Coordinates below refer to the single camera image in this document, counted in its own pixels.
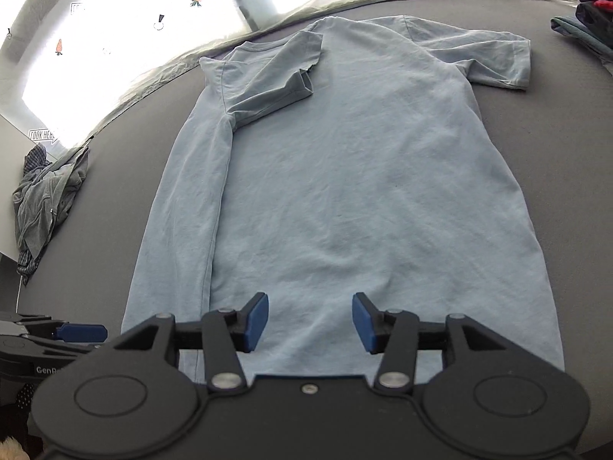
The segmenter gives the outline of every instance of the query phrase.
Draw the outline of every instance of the black polka dot fabric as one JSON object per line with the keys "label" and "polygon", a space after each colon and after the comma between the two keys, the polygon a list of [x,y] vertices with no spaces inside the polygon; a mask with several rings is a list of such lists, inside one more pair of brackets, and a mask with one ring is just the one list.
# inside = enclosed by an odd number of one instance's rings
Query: black polka dot fabric
{"label": "black polka dot fabric", "polygon": [[32,404],[32,396],[36,390],[34,384],[25,384],[17,393],[15,404],[20,410],[30,410]]}

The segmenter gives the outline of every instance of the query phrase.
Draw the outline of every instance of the gray garment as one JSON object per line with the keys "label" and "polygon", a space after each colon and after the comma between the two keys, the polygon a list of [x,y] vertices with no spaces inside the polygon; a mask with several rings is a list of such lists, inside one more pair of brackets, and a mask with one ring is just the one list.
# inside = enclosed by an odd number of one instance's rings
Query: gray garment
{"label": "gray garment", "polygon": [[613,48],[605,45],[575,17],[554,17],[551,29],[563,36],[573,36],[600,59],[603,66],[613,75]]}
{"label": "gray garment", "polygon": [[34,273],[54,228],[67,218],[85,180],[89,150],[74,148],[59,161],[26,173],[13,192],[15,237],[24,276]]}
{"label": "gray garment", "polygon": [[[563,368],[543,253],[469,83],[526,88],[527,39],[328,17],[200,64],[207,87],[152,204],[123,331],[264,291],[269,324],[240,355],[248,378],[371,378],[379,358],[351,321],[365,291],[424,321],[467,313]],[[439,367],[420,354],[418,381]],[[180,368],[203,379],[200,353]]]}

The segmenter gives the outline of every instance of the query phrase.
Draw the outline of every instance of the plaid shirt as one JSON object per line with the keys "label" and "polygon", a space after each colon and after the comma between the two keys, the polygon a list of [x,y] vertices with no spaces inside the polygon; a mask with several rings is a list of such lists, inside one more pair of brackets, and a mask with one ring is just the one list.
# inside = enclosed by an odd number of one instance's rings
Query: plaid shirt
{"label": "plaid shirt", "polygon": [[[51,163],[47,161],[47,150],[40,143],[36,145],[23,159],[23,175],[36,170],[45,169]],[[17,273],[22,277],[23,284],[28,283],[28,279],[38,268],[41,258],[34,259],[29,250],[20,251],[17,259]]]}

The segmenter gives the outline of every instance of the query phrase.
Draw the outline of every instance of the folded sleeve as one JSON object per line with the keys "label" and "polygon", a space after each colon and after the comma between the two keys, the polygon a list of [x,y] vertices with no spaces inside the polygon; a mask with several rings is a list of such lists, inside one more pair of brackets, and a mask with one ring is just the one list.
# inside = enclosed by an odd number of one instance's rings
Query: folded sleeve
{"label": "folded sleeve", "polygon": [[467,30],[403,16],[406,34],[437,59],[455,64],[471,82],[526,89],[530,75],[529,39],[509,32]]}
{"label": "folded sleeve", "polygon": [[234,129],[313,93],[308,70],[320,59],[322,38],[300,31],[272,57],[253,53],[243,61],[200,59],[207,84],[217,91]]}

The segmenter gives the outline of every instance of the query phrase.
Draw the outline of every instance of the blue gripper pad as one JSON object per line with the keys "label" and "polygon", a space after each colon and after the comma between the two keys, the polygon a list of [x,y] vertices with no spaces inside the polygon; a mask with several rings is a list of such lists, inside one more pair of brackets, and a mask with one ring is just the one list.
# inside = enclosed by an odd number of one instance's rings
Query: blue gripper pad
{"label": "blue gripper pad", "polygon": [[64,323],[55,331],[55,338],[64,342],[104,342],[107,337],[104,325]]}
{"label": "blue gripper pad", "polygon": [[247,315],[246,328],[244,330],[244,342],[247,352],[252,352],[268,322],[269,301],[268,296],[263,296]]}
{"label": "blue gripper pad", "polygon": [[369,312],[367,312],[364,305],[360,302],[357,295],[353,296],[351,304],[351,311],[353,314],[353,324],[356,327],[357,334],[362,340],[364,349],[368,352],[372,352],[376,345],[375,329],[373,327],[373,321],[370,318]]}

